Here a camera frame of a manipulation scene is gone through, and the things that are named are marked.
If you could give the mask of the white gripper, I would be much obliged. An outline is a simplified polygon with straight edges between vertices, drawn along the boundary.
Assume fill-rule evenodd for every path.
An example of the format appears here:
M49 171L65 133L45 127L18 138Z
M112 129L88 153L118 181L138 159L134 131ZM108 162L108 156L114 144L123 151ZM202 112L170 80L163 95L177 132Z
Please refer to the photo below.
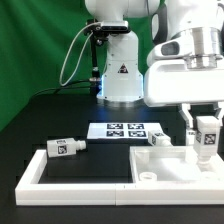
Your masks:
M187 137L195 135L190 104L215 102L215 117L223 125L224 59L214 69L199 70L188 69L181 59L155 62L145 75L144 101L149 107L180 104Z

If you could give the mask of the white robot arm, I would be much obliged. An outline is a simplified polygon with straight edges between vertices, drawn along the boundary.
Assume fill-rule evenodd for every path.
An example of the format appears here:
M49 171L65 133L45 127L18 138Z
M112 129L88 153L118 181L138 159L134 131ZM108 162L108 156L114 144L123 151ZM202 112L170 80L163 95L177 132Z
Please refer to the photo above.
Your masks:
M149 107L224 105L224 0L85 0L97 31L108 40L99 101L144 101ZM151 16L154 48L138 70L138 37L129 18Z

